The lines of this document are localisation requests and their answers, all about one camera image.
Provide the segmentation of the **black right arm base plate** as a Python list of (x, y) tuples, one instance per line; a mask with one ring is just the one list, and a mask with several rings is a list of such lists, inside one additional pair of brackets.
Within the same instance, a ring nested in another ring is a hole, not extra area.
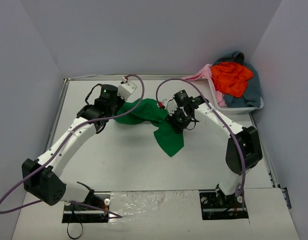
[(220, 190), (199, 191), (201, 216), (204, 221), (248, 219), (243, 196), (225, 196)]

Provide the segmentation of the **green t shirt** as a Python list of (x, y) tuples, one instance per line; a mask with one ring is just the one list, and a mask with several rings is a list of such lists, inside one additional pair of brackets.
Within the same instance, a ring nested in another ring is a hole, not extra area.
[(184, 147), (182, 133), (176, 133), (166, 121), (168, 111), (160, 109), (154, 99), (143, 99), (140, 105), (131, 113), (116, 118), (115, 121), (124, 125), (139, 125), (145, 122), (157, 127), (153, 132), (160, 148), (169, 156), (173, 157)]

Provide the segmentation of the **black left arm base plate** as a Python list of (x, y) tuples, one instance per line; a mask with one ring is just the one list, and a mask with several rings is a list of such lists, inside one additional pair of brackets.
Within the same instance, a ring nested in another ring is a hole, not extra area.
[(106, 212), (65, 202), (61, 223), (107, 223), (109, 217), (109, 214)]

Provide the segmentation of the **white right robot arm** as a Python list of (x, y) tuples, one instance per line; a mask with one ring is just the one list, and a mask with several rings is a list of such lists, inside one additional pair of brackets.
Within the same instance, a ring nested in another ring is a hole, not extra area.
[(166, 121), (181, 134), (190, 123), (202, 123), (227, 142), (225, 162), (227, 173), (216, 187), (216, 202), (228, 206), (242, 195), (248, 171), (263, 158), (258, 130), (244, 127), (219, 112), (202, 96), (189, 97), (185, 90), (174, 94), (175, 107)]

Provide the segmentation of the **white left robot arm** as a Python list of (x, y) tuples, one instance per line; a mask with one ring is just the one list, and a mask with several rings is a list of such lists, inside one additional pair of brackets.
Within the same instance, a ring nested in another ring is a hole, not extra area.
[(53, 206), (58, 202), (75, 201), (83, 209), (95, 203), (94, 190), (82, 183), (66, 183), (61, 175), (81, 146), (99, 134), (136, 90), (132, 82), (101, 85), (93, 104), (86, 103), (66, 132), (35, 160), (27, 159), (21, 166), (24, 189)]

